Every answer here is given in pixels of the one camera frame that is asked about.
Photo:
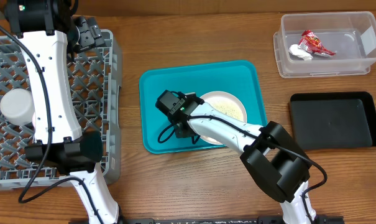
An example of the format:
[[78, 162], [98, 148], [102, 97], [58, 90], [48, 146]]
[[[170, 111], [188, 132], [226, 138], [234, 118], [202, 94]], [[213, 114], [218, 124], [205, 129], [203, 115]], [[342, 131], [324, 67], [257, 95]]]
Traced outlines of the white plate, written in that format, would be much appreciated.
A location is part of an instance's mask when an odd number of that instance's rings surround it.
[[247, 113], [242, 102], [234, 95], [225, 91], [212, 91], [201, 96], [219, 112], [242, 122], [247, 122]]

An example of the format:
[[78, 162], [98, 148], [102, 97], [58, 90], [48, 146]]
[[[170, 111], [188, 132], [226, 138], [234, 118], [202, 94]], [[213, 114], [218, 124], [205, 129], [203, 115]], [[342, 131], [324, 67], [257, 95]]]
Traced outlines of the grey bowl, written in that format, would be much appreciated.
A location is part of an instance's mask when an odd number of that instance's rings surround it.
[[0, 110], [11, 124], [22, 126], [31, 123], [35, 113], [31, 92], [21, 88], [8, 91], [1, 99]]

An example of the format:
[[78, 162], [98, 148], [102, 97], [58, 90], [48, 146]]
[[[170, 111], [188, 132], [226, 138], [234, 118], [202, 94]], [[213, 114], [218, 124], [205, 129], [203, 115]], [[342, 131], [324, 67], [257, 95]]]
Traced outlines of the white napkin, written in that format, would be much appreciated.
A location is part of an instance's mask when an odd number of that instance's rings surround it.
[[304, 61], [308, 61], [308, 60], [312, 60], [313, 59], [313, 56], [310, 53], [308, 53], [307, 51], [299, 48], [298, 44], [291, 45], [289, 47], [288, 51], [292, 55], [294, 55], [294, 56], [296, 56], [298, 58], [301, 58]]

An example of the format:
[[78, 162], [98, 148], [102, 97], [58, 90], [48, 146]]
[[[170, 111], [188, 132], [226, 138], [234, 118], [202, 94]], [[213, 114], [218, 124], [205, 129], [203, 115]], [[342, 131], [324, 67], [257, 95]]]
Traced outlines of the red foil wrapper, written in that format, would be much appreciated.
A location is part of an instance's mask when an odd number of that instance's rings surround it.
[[318, 36], [315, 35], [311, 30], [305, 30], [302, 33], [298, 48], [305, 50], [310, 54], [316, 54], [325, 57], [335, 55], [334, 52], [324, 47]]

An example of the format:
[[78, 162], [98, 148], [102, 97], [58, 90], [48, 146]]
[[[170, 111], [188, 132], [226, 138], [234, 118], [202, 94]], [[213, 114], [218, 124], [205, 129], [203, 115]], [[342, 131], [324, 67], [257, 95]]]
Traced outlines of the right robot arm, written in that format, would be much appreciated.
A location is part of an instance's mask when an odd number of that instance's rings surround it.
[[155, 104], [177, 138], [206, 136], [237, 151], [257, 186], [280, 203], [285, 223], [314, 223], [308, 192], [314, 162], [278, 123], [249, 124], [213, 108], [195, 93], [165, 90]]

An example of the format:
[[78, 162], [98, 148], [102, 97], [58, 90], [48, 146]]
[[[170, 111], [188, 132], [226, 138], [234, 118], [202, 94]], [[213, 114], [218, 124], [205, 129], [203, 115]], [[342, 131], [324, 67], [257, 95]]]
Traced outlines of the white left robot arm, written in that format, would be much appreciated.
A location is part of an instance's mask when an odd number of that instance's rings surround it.
[[82, 131], [72, 103], [68, 62], [105, 45], [95, 19], [76, 16], [77, 8], [77, 1], [6, 3], [7, 35], [21, 48], [34, 102], [35, 141], [25, 154], [40, 167], [55, 167], [73, 184], [90, 223], [121, 223], [121, 209], [100, 166], [101, 135]]

